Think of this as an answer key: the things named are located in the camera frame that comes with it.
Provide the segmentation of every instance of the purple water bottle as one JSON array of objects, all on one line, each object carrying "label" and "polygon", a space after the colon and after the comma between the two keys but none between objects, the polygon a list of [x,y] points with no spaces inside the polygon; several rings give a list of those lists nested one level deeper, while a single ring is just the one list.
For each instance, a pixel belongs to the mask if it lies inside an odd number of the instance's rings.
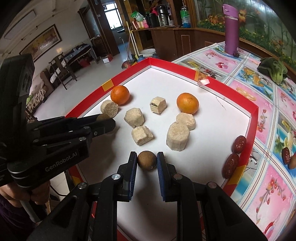
[{"label": "purple water bottle", "polygon": [[225,15],[225,52],[238,55],[239,50],[239,12],[236,8],[223,4]]}]

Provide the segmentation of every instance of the white cake piece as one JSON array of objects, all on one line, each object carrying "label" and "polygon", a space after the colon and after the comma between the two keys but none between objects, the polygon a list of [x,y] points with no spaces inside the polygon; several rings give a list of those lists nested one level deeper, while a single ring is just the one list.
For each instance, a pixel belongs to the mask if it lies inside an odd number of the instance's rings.
[{"label": "white cake piece", "polygon": [[153,139],[153,134],[147,126],[138,126],[131,131],[133,140],[138,146],[141,146]]},{"label": "white cake piece", "polygon": [[193,130],[196,124],[192,114],[187,114],[183,112],[176,116],[176,122],[185,124],[189,130]]},{"label": "white cake piece", "polygon": [[150,109],[152,112],[161,114],[166,108],[166,101],[162,97],[155,97],[150,102]]},{"label": "white cake piece", "polygon": [[105,100],[101,104],[101,112],[103,114],[107,114],[111,118],[114,118],[118,112],[118,104],[114,103],[112,100]]},{"label": "white cake piece", "polygon": [[184,150],[189,138],[190,131],[183,123],[174,122],[170,125],[167,133],[166,144],[172,150]]},{"label": "white cake piece", "polygon": [[144,116],[142,111],[139,108],[132,108],[126,112],[124,120],[129,124],[132,128],[136,126],[141,126],[144,123]]}]

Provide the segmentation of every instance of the tiled floor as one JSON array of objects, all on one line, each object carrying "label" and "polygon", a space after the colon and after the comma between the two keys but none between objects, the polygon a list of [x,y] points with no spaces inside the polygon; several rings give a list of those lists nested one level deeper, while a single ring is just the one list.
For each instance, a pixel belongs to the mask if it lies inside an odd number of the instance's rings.
[{"label": "tiled floor", "polygon": [[[66,115],[91,92],[123,71],[121,65],[126,60],[127,53],[123,45],[118,47],[120,54],[114,56],[110,63],[104,64],[102,60],[98,64],[93,62],[90,66],[75,73],[77,82],[72,80],[67,84],[67,90],[62,85],[54,90],[35,112],[38,120]],[[64,173],[51,179],[51,185],[60,194],[67,195],[69,193]]]}]

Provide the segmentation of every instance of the white wall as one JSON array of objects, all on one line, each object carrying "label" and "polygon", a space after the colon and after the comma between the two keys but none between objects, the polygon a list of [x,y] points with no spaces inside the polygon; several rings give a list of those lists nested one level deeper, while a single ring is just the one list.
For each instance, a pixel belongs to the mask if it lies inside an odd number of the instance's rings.
[{"label": "white wall", "polygon": [[29,35],[21,44],[18,44],[14,49],[14,53],[19,53],[28,43],[30,43],[35,37],[42,33],[45,29],[49,28],[53,24],[61,36],[62,41],[43,54],[34,64],[35,72],[33,76],[33,87],[41,82],[39,77],[40,72],[45,69],[49,62],[61,52],[75,47],[77,44],[83,42],[90,44],[87,32],[83,26],[82,20],[77,12],[72,13],[70,11],[63,11],[56,14],[53,18],[48,19],[38,26],[31,35]]}]

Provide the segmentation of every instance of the doorway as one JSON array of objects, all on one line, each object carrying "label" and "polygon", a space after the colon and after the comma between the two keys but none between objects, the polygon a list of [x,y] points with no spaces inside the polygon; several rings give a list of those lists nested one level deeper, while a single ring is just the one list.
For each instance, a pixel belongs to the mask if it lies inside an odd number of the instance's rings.
[{"label": "doorway", "polygon": [[115,38],[117,47],[121,53],[126,52],[125,46],[128,45],[128,35],[124,30],[123,22],[120,17],[118,6],[114,0],[101,0],[106,18],[112,30],[113,36]]}]

